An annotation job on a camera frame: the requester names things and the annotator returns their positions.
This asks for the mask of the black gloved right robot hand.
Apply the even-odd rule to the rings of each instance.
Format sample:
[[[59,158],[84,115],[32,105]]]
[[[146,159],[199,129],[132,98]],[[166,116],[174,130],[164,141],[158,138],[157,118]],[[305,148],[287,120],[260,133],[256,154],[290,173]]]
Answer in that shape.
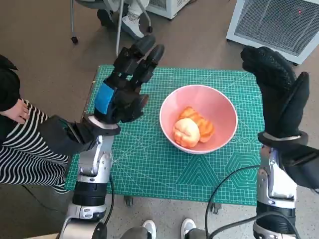
[[[264,132],[275,138],[301,135],[299,125],[310,95],[307,72],[296,75],[280,53],[268,47],[246,46],[242,67],[256,77],[263,102]]]

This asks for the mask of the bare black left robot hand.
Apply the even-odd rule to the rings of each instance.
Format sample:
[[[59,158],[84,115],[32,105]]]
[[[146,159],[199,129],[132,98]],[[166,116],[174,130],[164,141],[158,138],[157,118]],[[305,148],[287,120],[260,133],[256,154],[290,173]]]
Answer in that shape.
[[[105,124],[131,122],[140,118],[149,100],[141,93],[142,84],[153,76],[164,53],[162,44],[149,34],[120,51],[111,74],[103,81],[95,97],[94,117]]]

